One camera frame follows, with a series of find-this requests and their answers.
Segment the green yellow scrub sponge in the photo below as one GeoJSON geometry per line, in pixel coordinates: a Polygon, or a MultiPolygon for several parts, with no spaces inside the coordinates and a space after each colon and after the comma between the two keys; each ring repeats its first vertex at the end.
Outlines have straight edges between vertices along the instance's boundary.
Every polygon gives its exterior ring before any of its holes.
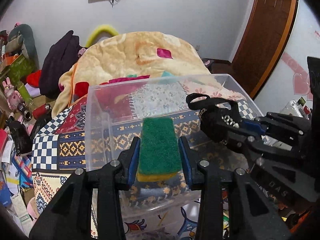
{"type": "Polygon", "coordinates": [[[145,118],[136,178],[140,182],[165,181],[181,170],[178,140],[171,118],[145,118]]]}

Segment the white suitcase with stickers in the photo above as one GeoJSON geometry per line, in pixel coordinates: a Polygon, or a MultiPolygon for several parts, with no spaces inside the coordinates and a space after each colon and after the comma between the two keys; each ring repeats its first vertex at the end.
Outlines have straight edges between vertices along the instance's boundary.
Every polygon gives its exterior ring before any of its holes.
{"type": "Polygon", "coordinates": [[[307,120],[309,120],[311,116],[310,108],[306,105],[303,97],[300,97],[298,101],[289,101],[280,113],[305,118],[307,120]]]}

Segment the patterned colourful tablecloth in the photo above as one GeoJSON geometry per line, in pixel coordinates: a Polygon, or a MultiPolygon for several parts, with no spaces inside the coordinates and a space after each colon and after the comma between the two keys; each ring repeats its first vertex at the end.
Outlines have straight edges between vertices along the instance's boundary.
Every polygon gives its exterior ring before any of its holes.
{"type": "MultiPolygon", "coordinates": [[[[35,203],[42,213],[76,168],[85,168],[85,111],[81,101],[48,122],[33,144],[32,174],[35,203]]],[[[248,168],[245,157],[210,141],[200,130],[198,113],[184,108],[165,113],[173,121],[175,133],[184,136],[190,148],[224,170],[248,168]]],[[[91,144],[94,167],[102,167],[112,155],[130,147],[140,135],[142,118],[132,115],[95,135],[91,144]]],[[[127,239],[194,239],[200,208],[200,195],[190,191],[182,172],[169,181],[135,182],[120,194],[127,239]]]]}

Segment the brown wooden door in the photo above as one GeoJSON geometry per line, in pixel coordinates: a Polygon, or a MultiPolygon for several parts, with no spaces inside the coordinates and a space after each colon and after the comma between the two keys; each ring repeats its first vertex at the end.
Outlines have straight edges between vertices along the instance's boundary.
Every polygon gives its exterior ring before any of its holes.
{"type": "Polygon", "coordinates": [[[288,42],[298,0],[254,0],[232,61],[234,78],[255,98],[272,74],[288,42]]]}

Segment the red thermos bottle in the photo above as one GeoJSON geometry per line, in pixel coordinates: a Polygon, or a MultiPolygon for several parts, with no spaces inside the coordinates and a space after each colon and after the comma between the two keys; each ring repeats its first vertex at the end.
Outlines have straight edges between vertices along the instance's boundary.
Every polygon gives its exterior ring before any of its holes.
{"type": "Polygon", "coordinates": [[[32,114],[35,120],[40,118],[41,116],[49,113],[52,110],[52,107],[49,103],[45,103],[40,107],[37,107],[36,109],[33,110],[32,114]]]}

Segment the green bottle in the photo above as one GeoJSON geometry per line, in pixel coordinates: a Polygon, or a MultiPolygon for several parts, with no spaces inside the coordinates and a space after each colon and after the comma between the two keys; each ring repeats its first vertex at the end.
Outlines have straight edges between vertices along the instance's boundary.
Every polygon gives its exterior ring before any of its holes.
{"type": "Polygon", "coordinates": [[[33,103],[32,97],[30,96],[29,92],[27,91],[25,85],[23,82],[18,81],[17,83],[17,90],[20,93],[23,101],[27,106],[29,106],[31,103],[33,103]]]}

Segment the pink rabbit toy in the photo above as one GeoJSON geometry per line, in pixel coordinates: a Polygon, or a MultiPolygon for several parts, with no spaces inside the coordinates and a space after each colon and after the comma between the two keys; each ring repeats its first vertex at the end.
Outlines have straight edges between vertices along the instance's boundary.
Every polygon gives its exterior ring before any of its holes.
{"type": "Polygon", "coordinates": [[[20,93],[15,90],[14,85],[11,83],[9,77],[7,77],[6,80],[2,82],[2,85],[4,87],[4,95],[7,99],[8,107],[12,111],[15,111],[18,107],[18,104],[23,102],[23,99],[20,93]]]}

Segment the beige floral blanket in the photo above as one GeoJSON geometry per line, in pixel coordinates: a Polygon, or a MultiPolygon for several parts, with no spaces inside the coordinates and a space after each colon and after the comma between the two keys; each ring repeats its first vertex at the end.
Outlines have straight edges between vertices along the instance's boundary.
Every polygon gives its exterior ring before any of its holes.
{"type": "Polygon", "coordinates": [[[121,34],[89,47],[59,79],[63,88],[52,109],[57,116],[77,103],[75,87],[85,82],[103,110],[146,118],[188,108],[187,95],[244,100],[219,83],[188,42],[156,31],[121,34]]]}

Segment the green gift bag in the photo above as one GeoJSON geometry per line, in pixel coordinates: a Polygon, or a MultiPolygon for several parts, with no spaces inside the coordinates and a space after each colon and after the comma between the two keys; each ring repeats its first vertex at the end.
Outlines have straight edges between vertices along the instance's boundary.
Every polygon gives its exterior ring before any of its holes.
{"type": "Polygon", "coordinates": [[[1,83],[10,78],[13,85],[17,85],[24,77],[37,70],[35,62],[31,59],[26,59],[23,54],[16,58],[13,63],[1,72],[1,83]]]}

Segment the dark purple garment pile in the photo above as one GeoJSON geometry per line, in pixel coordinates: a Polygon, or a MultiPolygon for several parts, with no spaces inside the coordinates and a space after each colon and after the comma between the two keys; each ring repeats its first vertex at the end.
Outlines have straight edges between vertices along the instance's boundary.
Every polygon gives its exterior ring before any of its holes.
{"type": "Polygon", "coordinates": [[[61,93],[60,77],[71,69],[78,61],[80,46],[79,36],[74,31],[68,31],[56,44],[52,45],[44,59],[39,79],[41,95],[49,99],[56,99],[61,93]]]}

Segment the yellow curved pillow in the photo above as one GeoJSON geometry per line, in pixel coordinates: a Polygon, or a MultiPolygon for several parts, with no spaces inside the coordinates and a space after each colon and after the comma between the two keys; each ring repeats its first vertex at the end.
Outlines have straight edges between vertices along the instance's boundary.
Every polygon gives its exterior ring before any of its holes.
{"type": "Polygon", "coordinates": [[[85,47],[90,47],[94,44],[94,42],[97,40],[97,38],[102,35],[102,34],[107,34],[111,37],[119,35],[119,33],[116,31],[114,27],[108,24],[102,24],[97,26],[92,33],[89,35],[85,47]]]}

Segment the grey green plush toy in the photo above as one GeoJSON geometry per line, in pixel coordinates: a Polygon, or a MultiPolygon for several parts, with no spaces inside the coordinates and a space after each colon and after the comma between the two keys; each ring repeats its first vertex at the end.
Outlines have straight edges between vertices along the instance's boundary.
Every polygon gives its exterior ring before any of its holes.
{"type": "Polygon", "coordinates": [[[35,39],[32,28],[27,24],[17,25],[8,35],[8,42],[5,45],[6,53],[21,51],[23,56],[32,60],[39,69],[39,59],[35,46],[35,39]]]}

